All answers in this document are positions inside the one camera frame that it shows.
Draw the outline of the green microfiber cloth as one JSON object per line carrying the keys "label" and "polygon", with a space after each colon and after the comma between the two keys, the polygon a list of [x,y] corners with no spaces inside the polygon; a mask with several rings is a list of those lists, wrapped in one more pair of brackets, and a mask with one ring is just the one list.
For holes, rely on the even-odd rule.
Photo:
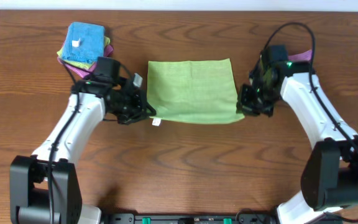
{"label": "green microfiber cloth", "polygon": [[229,124],[244,119],[237,112],[231,61],[148,63],[147,102],[153,119],[192,124]]}

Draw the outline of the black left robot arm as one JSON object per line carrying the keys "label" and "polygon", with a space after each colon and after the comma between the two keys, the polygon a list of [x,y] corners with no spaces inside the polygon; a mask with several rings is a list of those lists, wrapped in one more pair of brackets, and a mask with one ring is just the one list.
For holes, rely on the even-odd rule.
{"label": "black left robot arm", "polygon": [[9,171],[12,223],[100,223],[100,208],[82,201],[76,165],[108,113],[119,124],[155,115],[142,80],[78,80],[67,108],[48,138],[30,155],[16,156]]}

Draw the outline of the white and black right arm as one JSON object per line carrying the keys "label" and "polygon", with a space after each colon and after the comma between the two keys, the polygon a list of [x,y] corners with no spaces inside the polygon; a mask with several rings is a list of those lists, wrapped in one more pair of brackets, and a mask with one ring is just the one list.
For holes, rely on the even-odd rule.
{"label": "white and black right arm", "polygon": [[273,115],[278,100],[295,113],[311,145],[301,190],[275,212],[277,223],[358,223],[358,133],[325,95],[310,61],[258,59],[242,85],[237,110]]}

